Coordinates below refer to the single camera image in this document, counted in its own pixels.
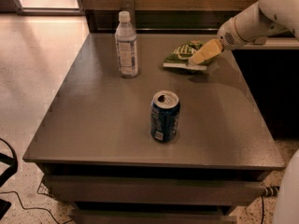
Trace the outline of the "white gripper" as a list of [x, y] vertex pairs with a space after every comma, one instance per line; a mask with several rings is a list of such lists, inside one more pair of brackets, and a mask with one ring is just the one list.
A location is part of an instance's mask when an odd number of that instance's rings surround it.
[[251, 5], [225, 22], [217, 33], [188, 60], [189, 65], [209, 62], [223, 52], [239, 49], [248, 43], [264, 44], [268, 36], [277, 35], [279, 25], [268, 19], [259, 9], [259, 3]]

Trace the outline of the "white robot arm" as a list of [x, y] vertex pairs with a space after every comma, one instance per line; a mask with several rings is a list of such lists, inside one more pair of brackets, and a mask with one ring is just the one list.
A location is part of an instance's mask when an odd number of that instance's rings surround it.
[[299, 0], [258, 0], [225, 22], [217, 38], [189, 58], [188, 66], [207, 63], [225, 49], [235, 50], [249, 43], [263, 45], [269, 36], [287, 31], [299, 39]]

